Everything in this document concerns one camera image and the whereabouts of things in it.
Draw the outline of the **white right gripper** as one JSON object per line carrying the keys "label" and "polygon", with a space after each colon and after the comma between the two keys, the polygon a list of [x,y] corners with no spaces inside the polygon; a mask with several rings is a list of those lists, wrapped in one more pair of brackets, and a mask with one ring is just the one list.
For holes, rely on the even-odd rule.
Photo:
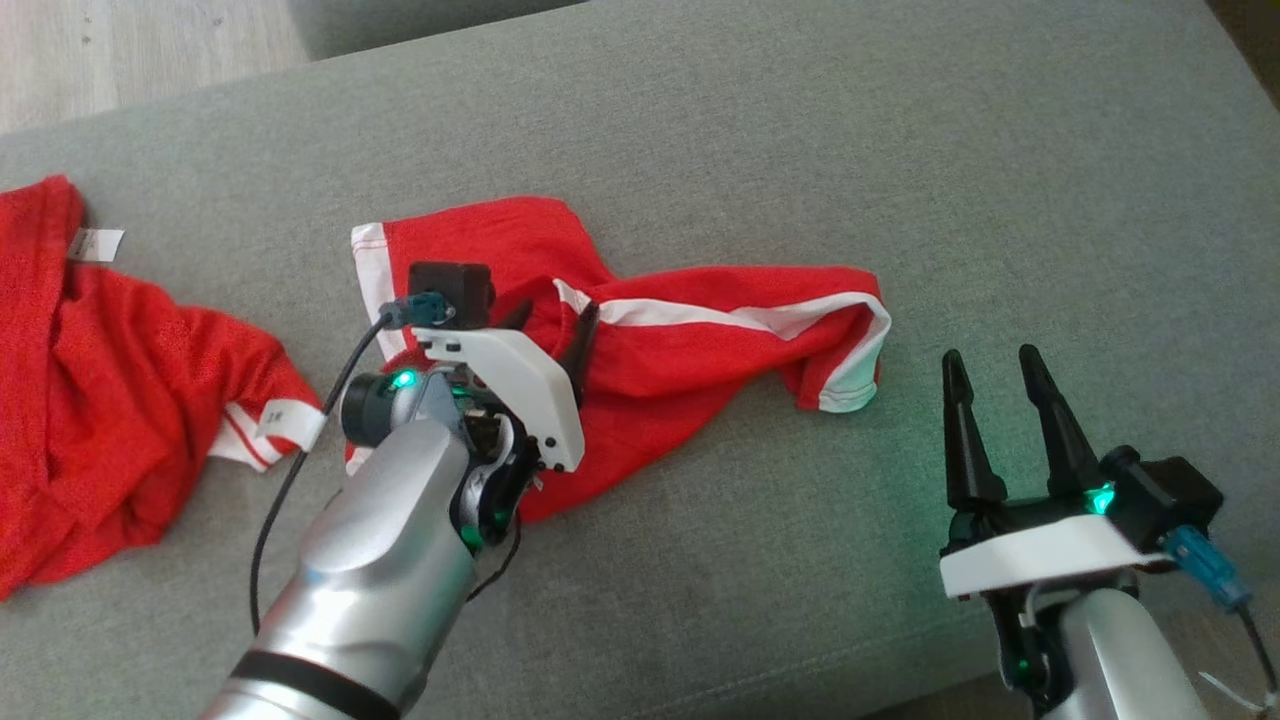
{"label": "white right gripper", "polygon": [[1115,489],[1102,488],[1097,455],[1041,351],[1023,345],[1018,359],[1027,397],[1038,413],[1050,470],[1047,491],[1055,498],[1002,503],[1007,487],[986,452],[963,355],[947,351],[942,359],[943,451],[947,505],[955,514],[940,552],[946,596],[957,600],[1167,564],[1165,552],[1139,550],[1107,515]]}

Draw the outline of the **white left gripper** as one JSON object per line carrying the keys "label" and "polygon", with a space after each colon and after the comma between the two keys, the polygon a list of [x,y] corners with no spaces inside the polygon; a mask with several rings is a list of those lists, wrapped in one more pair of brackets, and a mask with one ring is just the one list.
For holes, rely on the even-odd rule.
{"label": "white left gripper", "polygon": [[463,414],[448,382],[456,370],[477,377],[504,407],[509,419],[503,432],[507,451],[516,445],[512,427],[521,424],[524,433],[535,439],[548,469],[579,469],[585,451],[579,409],[585,402],[599,306],[589,301],[577,315],[559,364],[522,333],[534,307],[532,299],[508,299],[502,304],[497,329],[412,331],[422,354],[433,361],[416,391],[412,418],[412,487],[420,495],[453,495],[466,482],[474,460]]}

